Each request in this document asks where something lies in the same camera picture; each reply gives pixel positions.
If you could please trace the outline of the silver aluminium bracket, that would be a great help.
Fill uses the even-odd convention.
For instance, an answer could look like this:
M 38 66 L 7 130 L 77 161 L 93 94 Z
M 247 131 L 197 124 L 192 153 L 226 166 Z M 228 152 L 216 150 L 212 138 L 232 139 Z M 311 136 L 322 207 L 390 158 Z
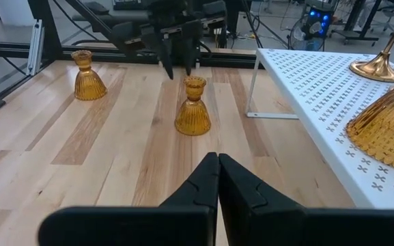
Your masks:
M 33 76 L 38 73 L 42 63 L 44 46 L 44 25 L 42 20 L 37 19 L 32 29 L 29 56 L 27 60 L 27 75 Z

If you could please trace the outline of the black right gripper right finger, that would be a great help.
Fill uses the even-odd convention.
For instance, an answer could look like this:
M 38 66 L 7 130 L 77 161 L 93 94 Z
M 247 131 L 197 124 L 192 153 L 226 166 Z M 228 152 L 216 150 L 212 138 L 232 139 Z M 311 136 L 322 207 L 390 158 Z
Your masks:
M 219 155 L 229 246 L 394 246 L 394 210 L 307 208 Z

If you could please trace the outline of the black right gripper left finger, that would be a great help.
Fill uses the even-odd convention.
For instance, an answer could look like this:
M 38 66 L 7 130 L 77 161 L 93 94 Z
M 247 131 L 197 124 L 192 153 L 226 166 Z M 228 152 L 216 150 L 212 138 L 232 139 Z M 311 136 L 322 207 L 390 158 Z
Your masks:
M 40 224 L 39 246 L 214 246 L 219 174 L 209 152 L 159 206 L 62 208 Z

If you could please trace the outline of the black keyboard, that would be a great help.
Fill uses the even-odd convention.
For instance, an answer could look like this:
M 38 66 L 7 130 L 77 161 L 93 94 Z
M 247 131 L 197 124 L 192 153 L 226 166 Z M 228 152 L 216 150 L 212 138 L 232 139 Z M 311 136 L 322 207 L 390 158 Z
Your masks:
M 144 10 L 142 0 L 112 0 L 114 10 Z

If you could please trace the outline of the black floor fan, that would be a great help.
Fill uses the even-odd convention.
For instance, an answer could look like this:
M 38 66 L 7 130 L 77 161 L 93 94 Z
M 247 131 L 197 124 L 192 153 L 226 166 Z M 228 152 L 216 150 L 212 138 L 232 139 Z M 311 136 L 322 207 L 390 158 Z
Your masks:
M 303 16 L 287 36 L 289 50 L 319 51 L 324 44 L 322 23 L 315 18 Z

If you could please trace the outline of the computer case with blue lights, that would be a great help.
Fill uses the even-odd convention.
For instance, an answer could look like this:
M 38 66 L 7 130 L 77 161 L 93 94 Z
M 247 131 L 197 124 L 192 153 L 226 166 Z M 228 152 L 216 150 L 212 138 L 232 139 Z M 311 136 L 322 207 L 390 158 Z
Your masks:
M 325 38 L 332 22 L 337 0 L 305 0 L 309 6 L 306 24 L 307 33 L 314 37 Z

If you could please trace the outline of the brass lamp base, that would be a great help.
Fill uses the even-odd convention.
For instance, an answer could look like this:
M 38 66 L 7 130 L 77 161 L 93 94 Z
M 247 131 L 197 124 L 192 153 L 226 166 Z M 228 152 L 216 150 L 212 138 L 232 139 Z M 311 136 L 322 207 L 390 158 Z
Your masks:
M 354 61 L 349 69 L 355 74 L 387 83 L 394 83 L 394 68 L 389 62 L 390 51 L 394 45 L 394 32 L 383 51 L 370 61 Z

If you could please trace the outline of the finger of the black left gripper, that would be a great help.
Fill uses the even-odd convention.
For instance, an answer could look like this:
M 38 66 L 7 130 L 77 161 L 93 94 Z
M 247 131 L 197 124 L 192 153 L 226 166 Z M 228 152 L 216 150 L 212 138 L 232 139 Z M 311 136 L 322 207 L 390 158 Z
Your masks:
M 183 58 L 186 74 L 191 75 L 192 66 L 197 59 L 199 40 L 203 35 L 199 19 L 186 22 L 182 26 Z
M 128 55 L 136 55 L 141 49 L 155 53 L 170 79 L 173 79 L 173 67 L 168 48 L 159 29 L 151 24 L 138 25 L 126 22 L 115 25 L 111 30 L 113 43 Z

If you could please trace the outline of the office chair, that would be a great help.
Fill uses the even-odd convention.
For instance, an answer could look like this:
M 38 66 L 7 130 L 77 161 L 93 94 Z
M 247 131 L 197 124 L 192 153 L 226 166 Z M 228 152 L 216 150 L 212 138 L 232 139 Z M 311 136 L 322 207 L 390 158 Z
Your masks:
M 394 0 L 389 0 L 393 3 L 388 6 L 379 7 L 377 9 L 378 12 L 382 12 L 388 19 L 385 23 L 374 24 L 374 26 L 382 27 L 383 31 L 391 30 L 391 34 L 394 32 L 394 26 L 391 24 L 391 19 L 394 17 Z

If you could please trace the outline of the amber ribbed glass candle holder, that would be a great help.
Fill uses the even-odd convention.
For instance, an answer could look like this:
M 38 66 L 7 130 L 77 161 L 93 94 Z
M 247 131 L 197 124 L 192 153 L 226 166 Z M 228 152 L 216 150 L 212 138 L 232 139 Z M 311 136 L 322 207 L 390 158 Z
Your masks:
M 71 54 L 79 67 L 74 83 L 74 97 L 78 100 L 97 100 L 107 94 L 107 87 L 92 69 L 92 52 L 79 50 Z
M 346 134 L 365 154 L 394 167 L 394 88 L 350 120 Z
M 202 101 L 206 80 L 189 76 L 184 79 L 186 100 L 175 118 L 175 129 L 190 136 L 203 135 L 210 130 L 211 121 L 206 105 Z

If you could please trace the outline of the white perforated metal shelf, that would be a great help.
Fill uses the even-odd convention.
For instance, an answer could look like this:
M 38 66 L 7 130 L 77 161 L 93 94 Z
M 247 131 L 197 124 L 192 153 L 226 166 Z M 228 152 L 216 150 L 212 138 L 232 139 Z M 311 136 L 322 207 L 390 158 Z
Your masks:
M 349 120 L 390 88 L 350 71 L 351 62 L 364 59 L 371 55 L 258 49 L 255 67 L 264 67 L 294 112 L 247 110 L 246 115 L 300 120 L 356 206 L 394 209 L 394 168 L 367 156 L 346 137 Z

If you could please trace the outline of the black rolling stand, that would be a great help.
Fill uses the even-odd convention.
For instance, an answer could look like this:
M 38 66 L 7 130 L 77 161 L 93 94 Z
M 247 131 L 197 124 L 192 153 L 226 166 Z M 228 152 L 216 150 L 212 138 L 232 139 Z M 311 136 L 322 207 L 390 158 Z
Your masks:
M 373 36 L 367 36 L 367 31 L 370 28 L 370 24 L 378 10 L 378 7 L 382 0 L 375 0 L 373 8 L 371 9 L 371 12 L 369 16 L 367 17 L 367 20 L 362 28 L 361 31 L 354 31 L 354 25 L 356 24 L 356 21 L 358 20 L 358 16 L 361 13 L 361 8 L 366 0 L 355 0 L 353 8 L 350 12 L 350 15 L 348 17 L 348 20 L 344 26 L 344 29 L 334 29 L 329 33 L 329 38 L 331 38 L 334 34 L 339 34 L 340 36 L 344 37 L 344 44 L 347 44 L 351 40 L 356 40 L 356 41 L 369 41 L 372 42 L 372 46 L 376 44 L 377 41 L 379 41 L 379 38 L 373 37 Z

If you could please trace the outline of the black computer mouse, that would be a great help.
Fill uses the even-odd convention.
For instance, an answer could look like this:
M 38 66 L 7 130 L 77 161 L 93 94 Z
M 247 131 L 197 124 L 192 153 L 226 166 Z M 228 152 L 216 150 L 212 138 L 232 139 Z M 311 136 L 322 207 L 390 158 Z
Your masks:
M 108 15 L 109 10 L 96 1 L 86 2 L 85 6 L 96 15 Z

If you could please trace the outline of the grey desk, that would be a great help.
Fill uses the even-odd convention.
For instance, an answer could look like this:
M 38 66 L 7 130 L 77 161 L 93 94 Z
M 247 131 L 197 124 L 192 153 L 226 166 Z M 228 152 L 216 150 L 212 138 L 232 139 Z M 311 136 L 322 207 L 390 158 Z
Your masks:
M 112 23 L 124 23 L 124 22 L 140 22 L 146 23 L 148 22 L 148 14 L 149 12 L 146 10 L 118 10 L 118 11 L 110 11 L 110 10 L 92 10 L 92 12 L 104 23 L 112 24 Z

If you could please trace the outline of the black aluminium rig frame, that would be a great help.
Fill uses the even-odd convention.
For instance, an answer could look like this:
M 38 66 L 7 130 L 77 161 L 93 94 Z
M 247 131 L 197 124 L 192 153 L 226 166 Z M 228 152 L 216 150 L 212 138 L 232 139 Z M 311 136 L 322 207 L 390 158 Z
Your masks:
M 33 8 L 33 15 L 42 21 L 44 28 L 44 53 L 43 58 L 48 62 L 55 60 L 69 60 L 70 53 L 76 50 L 76 46 L 63 46 L 59 39 L 55 21 L 48 0 L 29 0 Z M 124 62 L 136 64 L 155 64 L 156 58 L 152 55 L 143 56 L 136 51 L 126 48 L 124 42 L 109 34 L 105 36 L 116 48 L 88 49 L 94 53 L 95 62 Z M 26 58 L 28 57 L 29 44 L 0 42 L 0 57 Z M 201 66 L 224 67 L 224 68 L 252 68 L 256 56 L 254 54 L 233 54 L 207 51 L 196 59 Z

